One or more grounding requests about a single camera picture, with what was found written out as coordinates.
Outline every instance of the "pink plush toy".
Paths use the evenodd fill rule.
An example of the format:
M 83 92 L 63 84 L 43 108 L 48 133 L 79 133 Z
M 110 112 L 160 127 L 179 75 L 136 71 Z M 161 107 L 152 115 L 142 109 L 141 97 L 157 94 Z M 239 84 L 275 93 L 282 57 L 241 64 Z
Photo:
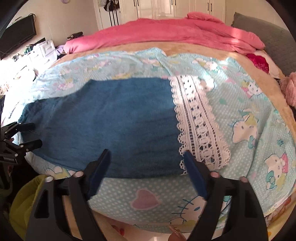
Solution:
M 281 79 L 280 87 L 287 104 L 296 107 L 296 73 L 292 72 L 289 77 Z

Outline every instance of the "wardrobe door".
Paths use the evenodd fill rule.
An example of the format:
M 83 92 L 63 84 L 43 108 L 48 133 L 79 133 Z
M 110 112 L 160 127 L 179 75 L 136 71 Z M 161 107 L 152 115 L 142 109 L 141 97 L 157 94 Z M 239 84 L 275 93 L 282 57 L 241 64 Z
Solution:
M 210 0 L 210 14 L 225 23 L 225 0 Z
M 173 6 L 175 18 L 186 17 L 189 12 L 192 12 L 191 0 L 173 0 Z
M 139 18 L 154 18 L 151 0 L 135 0 Z
M 174 17 L 174 0 L 154 0 L 156 19 Z
M 192 11 L 210 13 L 210 0 L 192 0 Z
M 138 19 L 136 0 L 119 0 L 122 23 Z

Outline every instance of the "blue garment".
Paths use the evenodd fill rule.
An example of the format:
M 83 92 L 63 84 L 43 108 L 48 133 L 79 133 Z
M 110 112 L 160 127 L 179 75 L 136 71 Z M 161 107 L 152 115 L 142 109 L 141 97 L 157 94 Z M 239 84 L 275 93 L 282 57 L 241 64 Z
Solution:
M 168 79 L 131 78 L 87 82 L 79 91 L 28 104 L 19 122 L 33 122 L 23 140 L 41 139 L 34 154 L 83 170 L 105 148 L 112 152 L 106 177 L 181 174 L 180 143 Z

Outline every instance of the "television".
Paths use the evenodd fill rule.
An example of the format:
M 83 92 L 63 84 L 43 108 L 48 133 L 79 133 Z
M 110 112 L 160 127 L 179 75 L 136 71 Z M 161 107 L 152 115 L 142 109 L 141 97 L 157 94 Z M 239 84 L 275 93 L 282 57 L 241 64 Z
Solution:
M 0 60 L 9 56 L 35 35 L 34 14 L 30 14 L 9 26 L 0 38 Z

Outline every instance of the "yellow-green fabric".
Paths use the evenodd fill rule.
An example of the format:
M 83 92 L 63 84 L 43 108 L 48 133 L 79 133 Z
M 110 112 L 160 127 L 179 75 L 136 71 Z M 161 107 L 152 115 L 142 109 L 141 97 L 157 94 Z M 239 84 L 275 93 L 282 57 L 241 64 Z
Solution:
M 9 221 L 16 233 L 25 240 L 27 226 L 33 204 L 37 198 L 46 175 L 39 175 L 24 185 L 13 200 Z

